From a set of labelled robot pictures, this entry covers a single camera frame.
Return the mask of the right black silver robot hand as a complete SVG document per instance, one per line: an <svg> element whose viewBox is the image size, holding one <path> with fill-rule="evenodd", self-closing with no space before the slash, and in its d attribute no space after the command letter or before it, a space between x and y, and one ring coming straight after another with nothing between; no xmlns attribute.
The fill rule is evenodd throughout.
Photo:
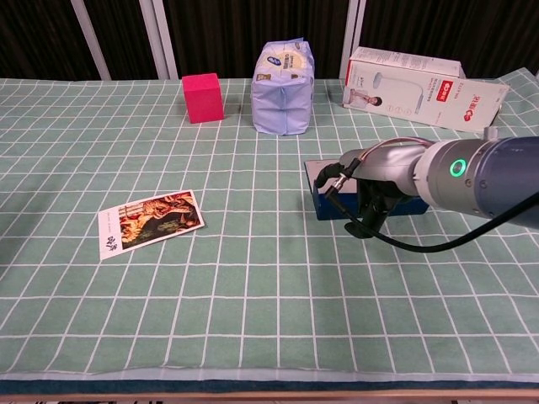
<svg viewBox="0 0 539 404"><path fill-rule="evenodd" d="M305 162L312 200L320 221L344 219L326 197L330 186L338 179L361 149L347 151L337 160ZM373 231L380 231L389 216L422 215L429 205L417 192L413 180L414 166L424 153L418 144L382 146L367 156L335 199L355 218Z"/></svg>

